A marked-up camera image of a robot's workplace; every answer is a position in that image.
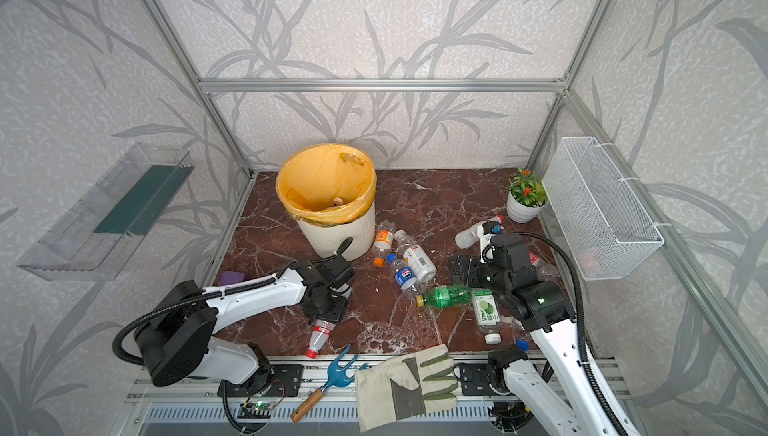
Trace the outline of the red cap white label bottle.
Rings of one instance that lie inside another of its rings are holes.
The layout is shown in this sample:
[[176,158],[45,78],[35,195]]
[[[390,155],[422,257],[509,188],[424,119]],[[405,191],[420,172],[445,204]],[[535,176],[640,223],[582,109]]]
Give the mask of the red cap white label bottle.
[[332,321],[318,318],[313,323],[312,333],[310,335],[305,356],[310,359],[316,359],[320,350],[332,335],[336,324]]

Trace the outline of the green plastic soda bottle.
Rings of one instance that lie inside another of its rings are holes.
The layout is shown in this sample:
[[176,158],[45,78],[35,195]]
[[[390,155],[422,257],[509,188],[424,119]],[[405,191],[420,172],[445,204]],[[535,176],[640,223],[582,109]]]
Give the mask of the green plastic soda bottle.
[[472,290],[463,284],[436,286],[416,297],[419,307],[428,306],[435,309],[465,305],[471,300]]

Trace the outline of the lime label clear bottle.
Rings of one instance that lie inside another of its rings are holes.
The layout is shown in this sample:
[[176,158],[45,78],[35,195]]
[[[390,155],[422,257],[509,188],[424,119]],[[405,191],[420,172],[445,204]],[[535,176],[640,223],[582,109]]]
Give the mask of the lime label clear bottle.
[[488,345],[498,345],[502,341],[500,329],[501,316],[494,295],[489,289],[472,290],[472,307],[479,332]]

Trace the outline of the white label vitamin bottle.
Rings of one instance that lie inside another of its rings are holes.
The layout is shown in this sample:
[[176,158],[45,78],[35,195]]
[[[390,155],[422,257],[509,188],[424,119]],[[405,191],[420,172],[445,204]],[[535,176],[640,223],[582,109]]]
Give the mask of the white label vitamin bottle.
[[421,283],[429,283],[437,274],[437,268],[426,251],[404,229],[394,233],[397,254],[408,264]]

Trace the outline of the blue pepsi label bottle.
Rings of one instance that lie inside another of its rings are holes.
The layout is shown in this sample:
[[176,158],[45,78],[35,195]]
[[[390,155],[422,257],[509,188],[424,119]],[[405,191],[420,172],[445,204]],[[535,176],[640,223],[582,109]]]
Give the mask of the blue pepsi label bottle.
[[408,263],[395,253],[386,258],[389,271],[400,291],[411,300],[416,300],[421,293],[422,285]]

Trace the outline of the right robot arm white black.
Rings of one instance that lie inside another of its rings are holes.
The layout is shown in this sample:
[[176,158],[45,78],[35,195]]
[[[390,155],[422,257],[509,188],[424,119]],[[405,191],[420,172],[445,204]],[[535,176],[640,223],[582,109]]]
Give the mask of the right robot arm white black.
[[549,435],[636,435],[638,429],[603,376],[588,347],[583,297],[566,297],[559,285],[539,278],[526,244],[530,234],[478,231],[480,254],[460,256],[456,269],[488,289],[532,337],[546,360],[538,370],[513,344],[492,351],[487,366],[459,370],[466,396],[514,397],[489,415],[504,432],[535,419]]

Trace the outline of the yellow bin liner bag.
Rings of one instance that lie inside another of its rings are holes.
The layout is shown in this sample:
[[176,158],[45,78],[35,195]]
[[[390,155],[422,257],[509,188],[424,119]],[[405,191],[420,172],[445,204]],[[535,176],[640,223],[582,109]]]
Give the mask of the yellow bin liner bag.
[[[345,144],[319,144],[293,154],[278,171],[276,193],[296,220],[336,226],[360,218],[374,203],[377,174],[369,155]],[[332,201],[341,197],[342,206]]]

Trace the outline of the red cap white bottle right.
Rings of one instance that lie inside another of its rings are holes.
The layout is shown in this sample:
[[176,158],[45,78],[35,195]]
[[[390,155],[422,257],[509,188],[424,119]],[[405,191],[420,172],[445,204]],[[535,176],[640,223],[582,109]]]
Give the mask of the red cap white bottle right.
[[478,229],[482,228],[484,224],[486,223],[494,223],[496,225],[502,225],[504,222],[504,217],[501,215],[493,216],[492,218],[488,218],[486,220],[482,220],[480,222],[474,223],[470,228],[467,228],[466,230],[462,230],[456,234],[454,240],[456,245],[460,249],[467,249],[470,248],[475,242],[478,242],[480,240],[480,236],[478,235]]

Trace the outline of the blue cap pepsi bottle front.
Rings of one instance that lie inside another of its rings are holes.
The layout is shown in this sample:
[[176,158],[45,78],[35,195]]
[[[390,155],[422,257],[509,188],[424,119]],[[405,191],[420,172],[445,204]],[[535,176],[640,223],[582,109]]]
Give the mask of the blue cap pepsi bottle front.
[[512,325],[515,329],[514,343],[524,352],[528,352],[532,343],[530,332],[524,326],[523,321],[515,317],[512,318]]

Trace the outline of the orange cap small bottle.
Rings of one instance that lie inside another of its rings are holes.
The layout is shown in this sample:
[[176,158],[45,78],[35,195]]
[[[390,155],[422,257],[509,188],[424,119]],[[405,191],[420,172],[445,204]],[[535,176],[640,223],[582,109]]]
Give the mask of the orange cap small bottle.
[[383,220],[378,224],[372,245],[373,264],[382,267],[391,254],[396,226],[392,221]]

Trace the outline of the blue garden hand fork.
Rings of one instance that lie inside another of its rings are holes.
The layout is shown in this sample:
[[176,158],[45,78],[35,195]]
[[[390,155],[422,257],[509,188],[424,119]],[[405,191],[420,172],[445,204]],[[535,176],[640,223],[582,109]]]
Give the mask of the blue garden hand fork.
[[300,422],[309,411],[324,397],[325,392],[333,387],[345,388],[354,382],[354,376],[350,373],[352,366],[358,356],[352,358],[344,365],[341,365],[342,359],[349,353],[351,345],[348,344],[339,356],[337,356],[327,368],[326,382],[316,389],[290,416],[293,423]]

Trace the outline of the green circuit board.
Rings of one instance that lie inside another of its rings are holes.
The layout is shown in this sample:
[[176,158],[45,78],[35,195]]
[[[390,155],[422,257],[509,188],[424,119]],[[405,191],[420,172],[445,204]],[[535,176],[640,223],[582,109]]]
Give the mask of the green circuit board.
[[247,400],[240,405],[238,417],[241,419],[269,419],[279,405],[279,400]]

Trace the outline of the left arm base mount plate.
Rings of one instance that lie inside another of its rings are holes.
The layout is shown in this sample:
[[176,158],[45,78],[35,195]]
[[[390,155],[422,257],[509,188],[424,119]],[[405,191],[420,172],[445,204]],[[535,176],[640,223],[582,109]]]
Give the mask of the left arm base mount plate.
[[273,376],[260,397],[297,397],[300,391],[304,366],[301,364],[278,364],[273,366]]

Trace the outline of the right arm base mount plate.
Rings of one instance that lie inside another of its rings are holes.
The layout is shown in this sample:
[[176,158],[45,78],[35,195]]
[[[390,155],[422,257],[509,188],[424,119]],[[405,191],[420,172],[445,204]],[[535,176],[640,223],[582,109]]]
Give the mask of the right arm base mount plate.
[[459,384],[461,393],[467,397],[492,397],[497,393],[490,385],[487,363],[459,363]]

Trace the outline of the clear acrylic wall shelf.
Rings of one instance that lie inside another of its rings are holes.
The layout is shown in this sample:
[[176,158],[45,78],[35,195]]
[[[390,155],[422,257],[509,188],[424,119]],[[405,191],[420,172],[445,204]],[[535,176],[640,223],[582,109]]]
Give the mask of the clear acrylic wall shelf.
[[136,143],[19,260],[47,281],[110,281],[194,170],[190,152]]

